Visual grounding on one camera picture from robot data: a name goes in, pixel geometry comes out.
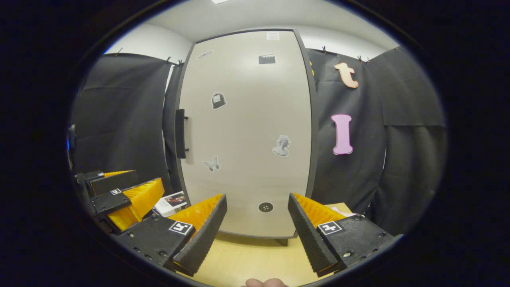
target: black sticker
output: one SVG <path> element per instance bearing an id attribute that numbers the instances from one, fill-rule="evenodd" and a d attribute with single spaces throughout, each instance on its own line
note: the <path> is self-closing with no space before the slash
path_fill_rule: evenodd
<path id="1" fill-rule="evenodd" d="M 274 53 L 259 56 L 259 64 L 275 64 L 276 58 Z"/>
<path id="2" fill-rule="evenodd" d="M 273 209 L 274 206 L 269 202 L 263 202 L 259 205 L 259 210 L 262 212 L 271 212 Z"/>

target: pink letter i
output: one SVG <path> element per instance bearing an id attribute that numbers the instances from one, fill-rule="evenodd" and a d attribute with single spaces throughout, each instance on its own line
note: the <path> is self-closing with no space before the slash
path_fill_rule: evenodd
<path id="1" fill-rule="evenodd" d="M 331 119 L 337 126 L 337 146 L 333 149 L 333 153 L 350 154 L 352 147 L 349 140 L 349 122 L 352 118 L 346 114 L 335 114 L 331 116 Z"/>

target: ceiling light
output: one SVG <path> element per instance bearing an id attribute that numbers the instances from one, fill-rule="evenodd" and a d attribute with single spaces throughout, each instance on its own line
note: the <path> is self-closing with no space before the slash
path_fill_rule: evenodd
<path id="1" fill-rule="evenodd" d="M 223 3 L 223 2 L 227 2 L 227 1 L 230 1 L 230 0 L 211 0 L 213 3 L 215 4 L 220 4 L 220 3 Z"/>

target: yellow foam pad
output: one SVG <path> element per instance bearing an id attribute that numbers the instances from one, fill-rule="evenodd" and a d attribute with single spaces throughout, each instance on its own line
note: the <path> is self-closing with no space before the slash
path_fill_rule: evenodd
<path id="1" fill-rule="evenodd" d="M 190 237 L 191 240 L 200 228 L 202 228 L 203 224 L 206 222 L 207 218 L 209 218 L 222 196 L 223 194 L 218 194 L 183 209 L 168 218 L 193 225 L 195 227 L 195 233 Z"/>
<path id="2" fill-rule="evenodd" d="M 131 205 L 108 215 L 110 220 L 124 231 L 142 218 L 154 207 L 165 190 L 161 178 L 145 182 L 122 193 L 131 200 Z"/>
<path id="3" fill-rule="evenodd" d="M 105 173 L 105 177 L 114 176 L 114 175 L 118 175 L 118 174 L 123 174 L 123 173 L 127 173 L 127 172 L 132 172 L 132 171 Z"/>
<path id="4" fill-rule="evenodd" d="M 297 202 L 299 202 L 299 205 L 301 205 L 301 208 L 303 208 L 304 213 L 307 214 L 308 218 L 314 225 L 314 228 L 317 228 L 317 225 L 319 224 L 345 218 L 345 216 L 340 213 L 314 200 L 296 193 L 294 193 L 294 196 L 296 197 Z"/>

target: ceiling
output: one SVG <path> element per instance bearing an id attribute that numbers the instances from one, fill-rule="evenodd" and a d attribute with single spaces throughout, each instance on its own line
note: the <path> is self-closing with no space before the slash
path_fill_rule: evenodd
<path id="1" fill-rule="evenodd" d="M 335 30 L 388 50 L 398 46 L 384 32 L 351 12 L 324 0 L 188 0 L 147 22 L 195 42 L 241 29 L 301 25 Z"/>

